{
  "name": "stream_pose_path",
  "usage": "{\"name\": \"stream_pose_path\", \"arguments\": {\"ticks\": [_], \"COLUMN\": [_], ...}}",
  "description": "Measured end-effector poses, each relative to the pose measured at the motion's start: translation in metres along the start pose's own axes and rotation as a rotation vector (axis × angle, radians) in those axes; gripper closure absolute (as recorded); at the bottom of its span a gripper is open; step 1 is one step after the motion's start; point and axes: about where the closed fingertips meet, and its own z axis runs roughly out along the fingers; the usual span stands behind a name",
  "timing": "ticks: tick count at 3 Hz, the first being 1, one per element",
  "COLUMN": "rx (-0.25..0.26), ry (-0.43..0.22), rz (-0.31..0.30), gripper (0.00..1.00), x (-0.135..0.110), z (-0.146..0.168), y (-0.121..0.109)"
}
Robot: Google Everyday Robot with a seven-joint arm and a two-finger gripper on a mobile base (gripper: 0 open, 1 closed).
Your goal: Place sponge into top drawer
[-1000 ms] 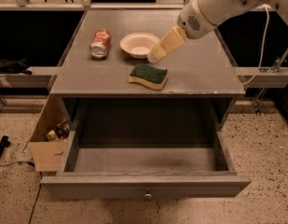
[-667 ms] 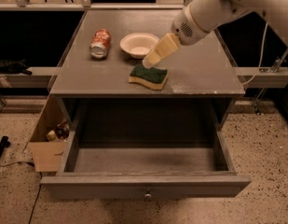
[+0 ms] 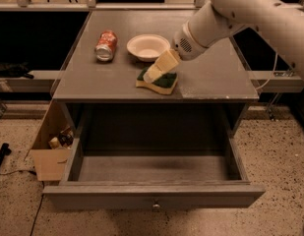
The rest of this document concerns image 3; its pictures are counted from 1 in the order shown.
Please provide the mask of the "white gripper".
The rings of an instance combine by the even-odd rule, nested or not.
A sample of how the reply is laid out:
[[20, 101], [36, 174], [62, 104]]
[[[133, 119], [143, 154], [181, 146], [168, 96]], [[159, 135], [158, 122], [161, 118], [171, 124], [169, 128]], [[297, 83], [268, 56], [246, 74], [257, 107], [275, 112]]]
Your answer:
[[170, 72], [179, 65], [181, 59], [193, 60], [209, 48], [204, 30], [192, 26], [190, 22], [183, 24], [174, 34], [173, 45], [176, 51], [174, 49], [164, 51], [144, 73], [143, 79], [146, 83], [151, 84]]

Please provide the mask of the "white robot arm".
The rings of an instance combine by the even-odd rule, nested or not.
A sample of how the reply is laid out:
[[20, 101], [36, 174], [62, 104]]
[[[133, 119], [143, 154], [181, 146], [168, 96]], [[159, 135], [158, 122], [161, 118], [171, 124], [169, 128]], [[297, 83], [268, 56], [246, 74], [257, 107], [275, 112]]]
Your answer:
[[173, 55], [193, 60], [244, 28], [254, 30], [304, 82], [304, 12], [280, 0], [208, 0], [174, 34]]

